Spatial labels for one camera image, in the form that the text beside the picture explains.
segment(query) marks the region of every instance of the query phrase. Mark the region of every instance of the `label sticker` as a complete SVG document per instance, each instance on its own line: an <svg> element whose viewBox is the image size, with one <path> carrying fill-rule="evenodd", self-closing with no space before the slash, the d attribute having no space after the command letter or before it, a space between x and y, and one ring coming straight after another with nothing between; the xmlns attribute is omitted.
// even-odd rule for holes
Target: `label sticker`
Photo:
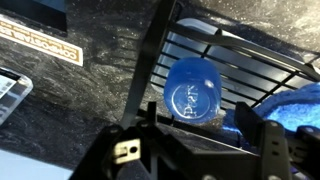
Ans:
<svg viewBox="0 0 320 180"><path fill-rule="evenodd" d="M0 76L0 99L16 84L16 81L5 76Z"/></svg>
<svg viewBox="0 0 320 180"><path fill-rule="evenodd" d="M0 16L0 37L23 44L68 62L83 65L82 48L27 28Z"/></svg>

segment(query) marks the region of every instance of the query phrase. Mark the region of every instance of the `blue fabric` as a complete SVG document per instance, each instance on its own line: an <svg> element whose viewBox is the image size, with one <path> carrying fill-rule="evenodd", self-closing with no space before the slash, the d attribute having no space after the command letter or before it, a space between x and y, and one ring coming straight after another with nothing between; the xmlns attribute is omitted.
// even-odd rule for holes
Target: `blue fabric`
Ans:
<svg viewBox="0 0 320 180"><path fill-rule="evenodd" d="M296 131L301 125L320 128L320 83L275 94L262 102L254 111L264 119L280 122L291 131ZM235 128L233 118L234 110L227 110L223 125Z"/></svg>

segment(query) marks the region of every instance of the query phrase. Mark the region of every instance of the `metal clip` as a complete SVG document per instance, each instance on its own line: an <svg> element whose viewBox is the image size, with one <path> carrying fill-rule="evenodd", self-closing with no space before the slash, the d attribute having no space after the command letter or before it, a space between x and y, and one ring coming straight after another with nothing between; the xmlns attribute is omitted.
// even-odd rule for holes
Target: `metal clip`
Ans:
<svg viewBox="0 0 320 180"><path fill-rule="evenodd" d="M113 150L113 162L122 164L129 161L140 159L141 157L141 142L140 139L119 142Z"/></svg>

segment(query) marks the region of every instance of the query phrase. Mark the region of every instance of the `blue bottle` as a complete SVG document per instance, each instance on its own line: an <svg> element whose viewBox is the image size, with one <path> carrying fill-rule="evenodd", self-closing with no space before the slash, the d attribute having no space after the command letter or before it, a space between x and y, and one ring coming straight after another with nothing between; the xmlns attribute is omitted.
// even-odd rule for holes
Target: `blue bottle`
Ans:
<svg viewBox="0 0 320 180"><path fill-rule="evenodd" d="M212 120L221 101L221 80L214 64L196 57L175 62L164 87L164 101L179 120L188 123Z"/></svg>

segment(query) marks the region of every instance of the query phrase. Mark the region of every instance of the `black marble surface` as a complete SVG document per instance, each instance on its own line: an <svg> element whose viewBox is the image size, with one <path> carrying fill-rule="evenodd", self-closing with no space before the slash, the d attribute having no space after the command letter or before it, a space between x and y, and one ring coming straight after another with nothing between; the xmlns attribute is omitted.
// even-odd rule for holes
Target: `black marble surface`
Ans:
<svg viewBox="0 0 320 180"><path fill-rule="evenodd" d="M68 37L57 37L83 48L83 67L1 39L0 65L30 77L34 90L0 127L0 148L74 168L99 129L120 120L139 45L157 2L68 0ZM181 18L201 19L276 52L320 66L317 0L181 3ZM161 99L149 87L143 106L148 100ZM160 106L159 112L164 114L166 110Z"/></svg>

